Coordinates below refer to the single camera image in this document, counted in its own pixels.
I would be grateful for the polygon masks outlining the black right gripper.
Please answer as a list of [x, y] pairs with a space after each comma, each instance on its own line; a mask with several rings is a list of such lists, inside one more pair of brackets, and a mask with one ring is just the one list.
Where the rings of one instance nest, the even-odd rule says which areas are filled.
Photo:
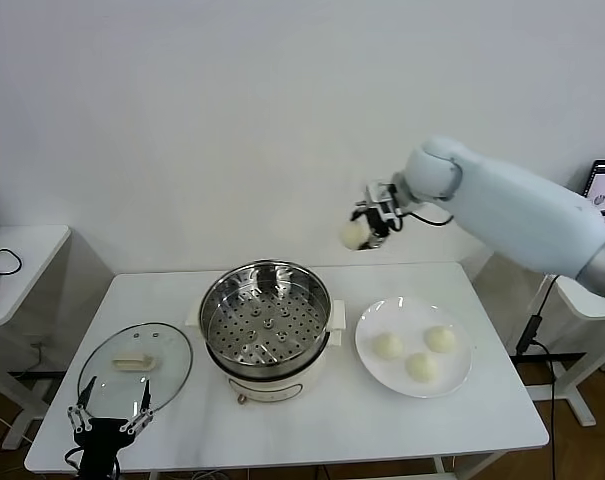
[[391, 219], [385, 220], [377, 210], [368, 209], [366, 201], [355, 203], [351, 213], [351, 221], [357, 222], [360, 218], [366, 218], [370, 234], [367, 241], [363, 242], [359, 249], [377, 249], [383, 245], [392, 232], [402, 230], [402, 219], [392, 215]]

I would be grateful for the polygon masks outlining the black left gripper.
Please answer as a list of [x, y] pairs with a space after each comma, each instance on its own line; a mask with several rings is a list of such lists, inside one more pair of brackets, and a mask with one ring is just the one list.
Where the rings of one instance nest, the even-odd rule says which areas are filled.
[[81, 390], [78, 400], [67, 408], [67, 416], [74, 431], [76, 447], [72, 453], [80, 453], [76, 467], [77, 479], [118, 479], [121, 469], [119, 452], [132, 444], [131, 434], [140, 434], [153, 420], [150, 407], [150, 380], [144, 383], [142, 399], [134, 404], [134, 415], [128, 421], [114, 418], [92, 418], [87, 412], [95, 377]]

